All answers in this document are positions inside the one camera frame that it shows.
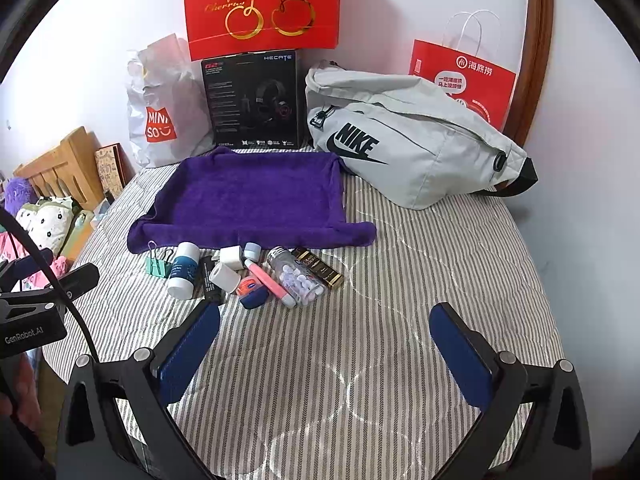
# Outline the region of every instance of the pink blanket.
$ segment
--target pink blanket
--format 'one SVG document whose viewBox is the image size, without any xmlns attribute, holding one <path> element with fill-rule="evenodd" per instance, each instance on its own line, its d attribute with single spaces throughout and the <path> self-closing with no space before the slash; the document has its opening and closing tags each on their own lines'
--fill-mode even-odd
<svg viewBox="0 0 640 480">
<path fill-rule="evenodd" d="M 29 253 L 24 249 L 21 243 L 18 240 L 15 240 L 15 248 L 18 251 L 18 258 L 23 258 L 28 256 Z M 8 233 L 0 233 L 0 260 L 7 260 L 12 262 L 16 260 L 14 246 L 11 244 L 11 240 L 9 239 Z M 59 256 L 53 263 L 51 264 L 51 270 L 56 275 L 57 278 L 64 276 L 68 271 L 70 265 L 69 260 L 67 260 L 64 256 Z M 36 274 L 32 274 L 27 278 L 27 281 L 31 283 L 33 288 L 45 288 L 49 285 L 49 280 L 46 278 L 44 273 L 40 270 L 36 272 Z"/>
</svg>

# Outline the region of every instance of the red paper bag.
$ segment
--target red paper bag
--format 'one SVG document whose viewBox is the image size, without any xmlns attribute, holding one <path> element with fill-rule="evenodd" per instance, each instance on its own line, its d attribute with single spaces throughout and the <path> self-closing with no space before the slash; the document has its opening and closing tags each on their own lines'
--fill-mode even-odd
<svg viewBox="0 0 640 480">
<path fill-rule="evenodd" d="M 191 59 L 335 48 L 340 0 L 184 0 Z"/>
<path fill-rule="evenodd" d="M 436 83 L 458 102 L 502 130 L 516 75 L 479 57 L 415 40 L 410 75 Z"/>
</svg>

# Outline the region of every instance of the silver bolt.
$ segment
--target silver bolt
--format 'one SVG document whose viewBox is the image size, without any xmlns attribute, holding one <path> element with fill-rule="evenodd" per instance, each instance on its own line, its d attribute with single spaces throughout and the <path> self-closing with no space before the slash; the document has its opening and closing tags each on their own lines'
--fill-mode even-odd
<svg viewBox="0 0 640 480">
<path fill-rule="evenodd" d="M 562 359 L 560 361 L 560 368 L 562 368 L 562 370 L 564 370 L 565 372 L 573 372 L 574 371 L 574 366 L 567 361 L 566 359 Z"/>
<path fill-rule="evenodd" d="M 133 358 L 138 362 L 146 361 L 147 359 L 149 359 L 150 355 L 151 350 L 149 350 L 149 348 L 138 348 L 135 352 L 133 352 Z"/>
<path fill-rule="evenodd" d="M 89 364 L 89 356 L 87 354 L 82 354 L 78 359 L 76 359 L 76 366 L 83 367 Z"/>
<path fill-rule="evenodd" d="M 516 362 L 516 356 L 511 352 L 500 352 L 500 361 L 506 365 L 513 365 Z"/>
</svg>

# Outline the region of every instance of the green binder clip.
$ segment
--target green binder clip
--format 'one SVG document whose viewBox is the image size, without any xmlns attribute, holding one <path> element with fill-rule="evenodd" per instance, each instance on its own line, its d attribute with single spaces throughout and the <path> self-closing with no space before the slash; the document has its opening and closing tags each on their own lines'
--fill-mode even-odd
<svg viewBox="0 0 640 480">
<path fill-rule="evenodd" d="M 158 245 L 153 240 L 147 246 L 149 247 L 149 256 L 145 259 L 146 273 L 156 278 L 168 278 L 171 274 L 171 267 L 173 267 L 169 258 L 174 254 L 174 250 L 164 248 L 161 253 L 158 253 Z"/>
</svg>

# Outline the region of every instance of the purple plush toy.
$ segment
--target purple plush toy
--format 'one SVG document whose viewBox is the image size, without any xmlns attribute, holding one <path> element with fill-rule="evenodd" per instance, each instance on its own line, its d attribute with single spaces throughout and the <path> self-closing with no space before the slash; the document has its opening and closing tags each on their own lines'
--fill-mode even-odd
<svg viewBox="0 0 640 480">
<path fill-rule="evenodd" d="M 4 190 L 4 208 L 11 215 L 16 216 L 23 205 L 37 201 L 36 192 L 28 180 L 19 176 L 9 180 Z"/>
</svg>

